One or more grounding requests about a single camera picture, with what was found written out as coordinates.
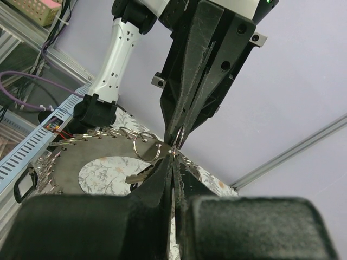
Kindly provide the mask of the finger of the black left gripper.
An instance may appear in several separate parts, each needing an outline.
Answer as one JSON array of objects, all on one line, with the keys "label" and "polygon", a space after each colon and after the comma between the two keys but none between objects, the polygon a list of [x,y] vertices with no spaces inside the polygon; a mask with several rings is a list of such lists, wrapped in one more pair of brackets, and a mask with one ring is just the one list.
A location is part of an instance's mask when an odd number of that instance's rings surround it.
[{"label": "finger of the black left gripper", "polygon": [[222,80],[228,77],[232,65],[234,65],[241,55],[254,31],[255,24],[253,21],[240,15],[234,16],[209,71],[203,74],[202,82],[198,85],[197,94],[192,100],[192,104],[184,120],[184,132],[181,137],[182,142],[186,141],[208,97]]},{"label": "finger of the black left gripper", "polygon": [[164,64],[164,141],[169,145],[182,137],[223,13],[224,8],[211,1],[174,1],[164,12],[164,25],[173,39]]}]

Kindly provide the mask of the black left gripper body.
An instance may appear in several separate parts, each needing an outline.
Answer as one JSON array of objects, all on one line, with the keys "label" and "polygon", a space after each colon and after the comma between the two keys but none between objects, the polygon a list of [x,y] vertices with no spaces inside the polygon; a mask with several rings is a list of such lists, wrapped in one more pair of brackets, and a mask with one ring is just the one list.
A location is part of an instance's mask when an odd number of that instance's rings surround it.
[{"label": "black left gripper body", "polygon": [[169,1],[159,21],[173,40],[159,76],[166,135],[188,135],[212,117],[250,52],[266,1]]}]

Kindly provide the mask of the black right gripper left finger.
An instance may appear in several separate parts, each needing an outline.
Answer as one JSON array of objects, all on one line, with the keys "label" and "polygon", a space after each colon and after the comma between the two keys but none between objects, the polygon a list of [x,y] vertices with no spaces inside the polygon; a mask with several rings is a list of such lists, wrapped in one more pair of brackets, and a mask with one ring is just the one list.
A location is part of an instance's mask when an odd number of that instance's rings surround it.
[{"label": "black right gripper left finger", "polygon": [[20,207],[1,259],[168,259],[172,158],[126,196],[43,195]]}]

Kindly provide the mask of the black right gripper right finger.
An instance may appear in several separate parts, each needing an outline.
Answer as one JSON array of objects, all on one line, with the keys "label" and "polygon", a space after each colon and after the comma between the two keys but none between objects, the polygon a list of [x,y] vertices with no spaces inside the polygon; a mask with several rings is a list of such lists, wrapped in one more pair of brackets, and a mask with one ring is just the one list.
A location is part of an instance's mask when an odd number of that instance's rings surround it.
[{"label": "black right gripper right finger", "polygon": [[220,197],[173,159],[182,259],[338,259],[325,223],[300,197]]}]

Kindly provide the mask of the key with black tag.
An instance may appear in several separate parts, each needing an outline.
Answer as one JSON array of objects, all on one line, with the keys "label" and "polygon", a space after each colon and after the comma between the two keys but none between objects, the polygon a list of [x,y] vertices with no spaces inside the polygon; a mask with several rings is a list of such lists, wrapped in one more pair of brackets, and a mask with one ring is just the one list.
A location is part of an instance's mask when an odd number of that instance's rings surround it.
[{"label": "key with black tag", "polygon": [[153,174],[154,168],[154,165],[149,165],[138,174],[127,176],[125,182],[130,184],[130,191],[134,191],[141,183],[148,179]]}]

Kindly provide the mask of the large metal keyring disc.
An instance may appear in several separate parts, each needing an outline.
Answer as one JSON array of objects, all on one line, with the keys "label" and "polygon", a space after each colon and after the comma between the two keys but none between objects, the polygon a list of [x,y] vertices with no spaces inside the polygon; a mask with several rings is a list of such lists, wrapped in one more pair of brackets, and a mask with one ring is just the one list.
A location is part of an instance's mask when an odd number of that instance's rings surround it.
[{"label": "large metal keyring disc", "polygon": [[126,127],[88,130],[51,142],[49,148],[52,151],[35,167],[38,194],[127,195],[127,176],[171,153],[154,134]]}]

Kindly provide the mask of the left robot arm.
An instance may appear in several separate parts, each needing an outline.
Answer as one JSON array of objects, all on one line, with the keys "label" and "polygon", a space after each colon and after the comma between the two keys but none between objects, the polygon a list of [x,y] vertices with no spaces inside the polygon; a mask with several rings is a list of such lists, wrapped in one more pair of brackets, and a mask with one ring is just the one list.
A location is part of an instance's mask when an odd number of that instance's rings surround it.
[{"label": "left robot arm", "polygon": [[162,88],[164,141],[181,147],[214,116],[250,52],[266,38],[256,26],[277,1],[114,1],[112,33],[104,63],[74,107],[72,133],[115,122],[122,76],[133,49],[155,22],[171,32],[172,45],[152,84]]}]

